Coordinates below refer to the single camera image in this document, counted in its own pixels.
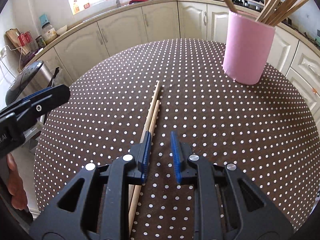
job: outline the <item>wall outlet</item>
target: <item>wall outlet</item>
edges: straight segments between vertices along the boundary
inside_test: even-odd
[[[3,59],[5,56],[7,56],[7,47],[4,46],[0,51],[0,58]]]

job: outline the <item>screw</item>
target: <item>screw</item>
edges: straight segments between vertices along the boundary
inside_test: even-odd
[[[85,169],[87,171],[93,171],[94,169],[96,168],[96,165],[94,163],[88,163],[86,166],[85,166]]]
[[[189,156],[189,159],[190,159],[191,161],[197,161],[197,160],[199,160],[199,156],[196,155],[196,154],[192,154],[192,155]]]
[[[133,159],[133,156],[131,154],[126,154],[122,157],[122,159],[126,162],[129,162]]]
[[[237,168],[237,166],[235,166],[233,163],[229,163],[229,164],[227,165],[227,169],[228,169],[229,171],[234,171],[236,168]]]

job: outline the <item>glass jar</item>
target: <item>glass jar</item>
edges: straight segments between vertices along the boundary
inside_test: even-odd
[[[50,24],[50,22],[47,22],[45,25],[42,26],[42,37],[44,38],[45,44],[49,44],[57,36],[58,35],[56,33],[56,30]]]

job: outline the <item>pink cup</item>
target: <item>pink cup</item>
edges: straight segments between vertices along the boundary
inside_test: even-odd
[[[266,65],[276,29],[229,12],[223,70],[233,80],[256,84]]]

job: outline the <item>round table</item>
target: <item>round table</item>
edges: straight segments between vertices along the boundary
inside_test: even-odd
[[[266,65],[258,84],[222,69],[225,45],[166,40],[108,58],[71,87],[52,111],[35,158],[39,209],[87,163],[111,163],[139,143],[149,104],[162,81],[161,106],[131,239],[192,239],[193,186],[176,183],[170,131],[212,163],[237,164],[297,230],[319,185],[319,135],[301,95]]]

